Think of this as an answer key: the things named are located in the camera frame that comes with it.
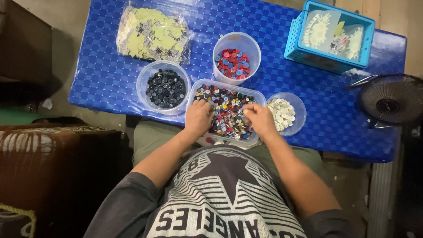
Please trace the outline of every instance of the black fan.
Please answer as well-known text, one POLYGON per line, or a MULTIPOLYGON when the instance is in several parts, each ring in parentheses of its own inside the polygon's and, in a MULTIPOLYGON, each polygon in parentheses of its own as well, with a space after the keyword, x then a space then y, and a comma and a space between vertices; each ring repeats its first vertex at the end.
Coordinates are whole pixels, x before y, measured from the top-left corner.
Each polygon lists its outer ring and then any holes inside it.
POLYGON ((363 85, 357 105, 372 120, 403 125, 423 117, 423 80, 411 75, 372 75, 346 89, 363 85))

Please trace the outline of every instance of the rope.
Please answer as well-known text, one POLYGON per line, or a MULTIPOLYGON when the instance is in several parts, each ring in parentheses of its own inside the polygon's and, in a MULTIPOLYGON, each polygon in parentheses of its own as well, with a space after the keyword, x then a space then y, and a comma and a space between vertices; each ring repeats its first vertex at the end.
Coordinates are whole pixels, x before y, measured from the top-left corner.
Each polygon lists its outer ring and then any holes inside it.
POLYGON ((31 232, 29 234, 29 238, 34 238, 35 234, 35 223, 37 222, 37 218, 35 216, 35 212, 33 210, 23 210, 19 208, 14 208, 12 206, 4 205, 0 203, 0 209, 4 209, 19 215, 27 216, 31 219, 31 232))

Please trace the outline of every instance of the graphic print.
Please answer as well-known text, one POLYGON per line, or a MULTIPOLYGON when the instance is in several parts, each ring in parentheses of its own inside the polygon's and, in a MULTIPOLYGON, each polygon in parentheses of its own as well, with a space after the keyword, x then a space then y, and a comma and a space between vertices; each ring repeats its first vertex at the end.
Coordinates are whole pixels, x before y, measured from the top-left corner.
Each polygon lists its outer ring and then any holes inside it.
POLYGON ((306 237, 269 173, 241 151, 202 150, 180 168, 173 182, 148 238, 306 237))

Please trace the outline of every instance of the tub of white buttons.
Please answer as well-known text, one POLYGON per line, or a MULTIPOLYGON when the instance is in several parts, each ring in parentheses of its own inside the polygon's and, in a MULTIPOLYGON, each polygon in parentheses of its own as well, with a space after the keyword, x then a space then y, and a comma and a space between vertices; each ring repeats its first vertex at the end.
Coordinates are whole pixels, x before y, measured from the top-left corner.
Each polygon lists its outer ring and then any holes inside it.
POLYGON ((225 140, 248 148, 258 141, 258 135, 244 121, 242 107, 258 103, 266 105, 266 98, 258 91, 226 83, 200 79, 194 83, 188 98, 188 106, 204 99, 213 105, 214 116, 206 137, 225 140))
POLYGON ((217 81, 239 85, 255 74, 261 51, 253 37, 242 32, 222 36, 213 49, 213 75, 217 81))
POLYGON ((276 93, 267 100, 266 106, 272 112, 276 129, 281 136, 296 134, 305 124, 307 111, 304 103, 292 93, 276 93))
POLYGON ((185 113, 190 78, 178 64, 159 60, 143 68, 137 79, 137 94, 149 111, 165 115, 185 113))

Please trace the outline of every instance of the blue table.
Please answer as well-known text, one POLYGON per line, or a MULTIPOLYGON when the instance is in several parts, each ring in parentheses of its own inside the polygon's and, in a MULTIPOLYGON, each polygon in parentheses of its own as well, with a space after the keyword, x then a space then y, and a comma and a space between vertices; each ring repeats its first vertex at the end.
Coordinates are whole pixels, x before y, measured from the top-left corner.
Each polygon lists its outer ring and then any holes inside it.
MULTIPOLYGON (((307 108, 302 130, 285 138, 289 144, 341 152, 368 162, 392 161, 398 130, 369 129, 367 118, 355 107, 359 89, 345 91, 343 87, 372 74, 404 72, 405 37, 377 30, 369 67, 339 76, 284 59, 289 27, 300 14, 298 10, 245 0, 139 2, 136 7, 185 17, 193 38, 191 64, 183 67, 192 81, 213 78, 211 54, 220 34, 241 31, 251 35, 260 46, 261 65, 255 76, 240 86, 258 90, 266 98, 288 91, 299 96, 307 108)), ((123 6, 123 0, 92 0, 69 102, 183 125, 184 115, 153 113, 139 102, 135 83, 149 62, 117 54, 115 39, 123 6)))

